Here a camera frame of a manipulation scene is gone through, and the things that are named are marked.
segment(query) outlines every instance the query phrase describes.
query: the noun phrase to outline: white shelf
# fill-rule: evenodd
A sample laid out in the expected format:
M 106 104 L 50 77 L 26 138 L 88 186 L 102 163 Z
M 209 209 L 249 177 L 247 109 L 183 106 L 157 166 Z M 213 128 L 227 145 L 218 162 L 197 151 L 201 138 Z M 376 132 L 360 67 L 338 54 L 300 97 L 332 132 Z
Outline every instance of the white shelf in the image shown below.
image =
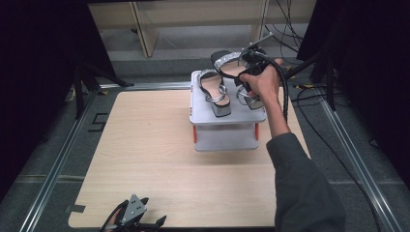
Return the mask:
M 256 149 L 255 124 L 196 126 L 198 152 Z
M 256 149 L 256 124 L 266 120 L 264 108 L 251 110 L 242 105 L 236 98 L 239 87 L 233 79 L 225 78 L 224 85 L 230 98 L 231 114 L 217 118 L 211 102 L 205 101 L 205 94 L 199 88 L 196 76 L 200 71 L 191 74 L 190 122 L 195 126 L 198 152 L 232 151 Z
M 205 101 L 205 94 L 199 88 L 196 76 L 200 71 L 191 74 L 190 88 L 190 122 L 194 125 L 227 125 L 261 123 L 266 120 L 264 107 L 251 110 L 247 105 L 242 105 L 236 98 L 239 87 L 235 86 L 233 79 L 225 78 L 224 85 L 227 88 L 230 99 L 231 114 L 217 118 L 212 110 L 212 103 Z

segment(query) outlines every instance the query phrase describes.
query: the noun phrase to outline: gray sleeve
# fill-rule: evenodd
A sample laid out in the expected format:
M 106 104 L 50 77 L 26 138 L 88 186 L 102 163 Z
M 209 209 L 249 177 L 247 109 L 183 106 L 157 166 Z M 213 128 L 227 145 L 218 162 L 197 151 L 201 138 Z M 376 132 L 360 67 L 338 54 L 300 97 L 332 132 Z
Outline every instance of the gray sleeve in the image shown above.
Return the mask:
M 276 231 L 344 231 L 346 215 L 337 193 L 295 134 L 273 138 L 267 149 L 276 169 Z

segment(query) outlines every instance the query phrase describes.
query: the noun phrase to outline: wooden tabletop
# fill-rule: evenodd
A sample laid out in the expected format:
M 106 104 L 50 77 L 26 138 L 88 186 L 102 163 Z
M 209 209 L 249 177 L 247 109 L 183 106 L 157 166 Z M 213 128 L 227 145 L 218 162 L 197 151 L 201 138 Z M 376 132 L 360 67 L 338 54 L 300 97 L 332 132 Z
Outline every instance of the wooden tabletop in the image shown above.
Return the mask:
M 274 226 L 268 122 L 255 150 L 199 153 L 189 117 L 190 90 L 120 93 L 75 202 L 85 210 L 69 225 L 101 227 L 135 193 L 150 199 L 141 222 L 166 215 L 169 228 Z M 288 124 L 308 151 L 291 104 Z

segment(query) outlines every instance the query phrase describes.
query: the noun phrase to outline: hand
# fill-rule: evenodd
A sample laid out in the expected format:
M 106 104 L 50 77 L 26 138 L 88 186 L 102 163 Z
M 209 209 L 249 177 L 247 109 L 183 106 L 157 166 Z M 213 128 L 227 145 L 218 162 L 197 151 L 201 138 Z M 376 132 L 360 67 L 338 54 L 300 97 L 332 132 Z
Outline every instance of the hand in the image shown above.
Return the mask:
M 279 65 L 282 64 L 281 59 L 276 59 L 275 62 Z M 278 96 L 280 79 L 277 70 L 272 65 L 267 66 L 263 73 L 258 76 L 244 73 L 239 78 L 249 84 L 251 91 L 248 95 L 250 96 L 258 95 L 262 101 L 264 98 Z

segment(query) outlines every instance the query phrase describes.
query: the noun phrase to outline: sandal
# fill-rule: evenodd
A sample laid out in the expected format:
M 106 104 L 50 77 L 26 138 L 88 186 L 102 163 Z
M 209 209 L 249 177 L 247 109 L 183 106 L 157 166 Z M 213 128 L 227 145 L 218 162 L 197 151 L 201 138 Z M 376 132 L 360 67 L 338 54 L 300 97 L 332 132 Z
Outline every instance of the sandal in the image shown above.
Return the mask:
M 216 117 L 224 117 L 231 113 L 227 89 L 223 78 L 215 70 L 201 71 L 196 77 L 199 88 L 205 93 L 205 101 L 212 103 Z
M 263 106 L 262 101 L 258 97 L 248 96 L 242 93 L 245 88 L 248 92 L 251 90 L 250 86 L 242 82 L 239 76 L 243 73 L 249 73 L 252 75 L 261 74 L 268 63 L 264 60 L 258 59 L 257 57 L 252 57 L 250 52 L 259 52 L 261 54 L 266 54 L 262 49 L 247 49 L 242 52 L 230 52 L 228 50 L 222 50 L 215 52 L 211 55 L 211 61 L 214 64 L 217 72 L 226 78 L 234 79 L 235 85 L 242 85 L 236 94 L 237 99 L 239 96 L 243 96 L 246 103 L 240 101 L 241 104 L 248 105 L 250 109 L 257 109 Z

